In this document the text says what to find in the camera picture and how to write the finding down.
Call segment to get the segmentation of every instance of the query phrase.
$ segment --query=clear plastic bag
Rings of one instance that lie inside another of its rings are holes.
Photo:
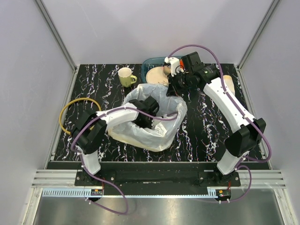
[[[153,120],[152,129],[141,128],[132,122],[125,122],[109,129],[108,134],[117,141],[151,151],[158,152],[169,148],[188,108],[181,97],[167,97],[167,90],[168,88],[162,84],[139,84],[124,98],[123,104],[132,99],[145,100],[151,96],[159,104],[157,117],[171,118],[175,116],[170,115],[171,113],[177,113],[175,120]]]

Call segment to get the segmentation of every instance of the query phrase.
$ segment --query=black marble surface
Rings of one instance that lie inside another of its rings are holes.
[[[118,70],[129,67],[133,75],[138,77],[136,84],[123,88],[119,82]],[[246,106],[241,85],[233,64],[222,64],[225,75],[230,75],[235,86],[237,99]],[[109,64],[81,65],[73,88],[71,100],[88,97],[95,99],[108,110],[120,106],[124,97],[139,83],[141,79],[141,64]],[[215,103],[200,90],[186,91],[183,98],[187,103],[187,115],[179,128],[169,149],[162,152],[151,152],[129,144],[118,142],[105,134],[99,148],[100,161],[130,161],[130,162],[203,162],[218,161],[224,151],[224,141],[231,133],[228,122]],[[79,102],[71,105],[66,113],[64,126],[71,130],[74,122],[86,108],[95,111],[97,107],[91,102]],[[79,161],[78,156],[70,151],[72,138],[61,132],[54,161]],[[259,147],[250,156],[261,159]]]

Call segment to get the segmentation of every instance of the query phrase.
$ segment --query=stainless steel floor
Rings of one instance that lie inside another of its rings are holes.
[[[242,194],[234,190],[233,198]],[[272,190],[251,190],[240,202],[217,204],[197,199],[128,200],[130,213],[118,216],[78,198],[42,197],[35,225],[282,225]],[[124,210],[122,199],[99,203]]]

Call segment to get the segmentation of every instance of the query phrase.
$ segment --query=yellow mug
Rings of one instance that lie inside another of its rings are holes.
[[[137,77],[132,75],[131,69],[123,67],[118,71],[119,79],[123,87],[129,87],[137,81]]]

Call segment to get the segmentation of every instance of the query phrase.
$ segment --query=gray wall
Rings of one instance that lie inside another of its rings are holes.
[[[0,224],[16,225],[71,78],[32,0],[0,2]]]
[[[281,169],[300,217],[300,1],[280,3],[242,68],[256,115],[267,122],[275,169]]]
[[[43,2],[76,64],[142,63],[186,44],[204,45],[221,62],[238,63],[272,0]],[[201,59],[214,62],[204,50]]]

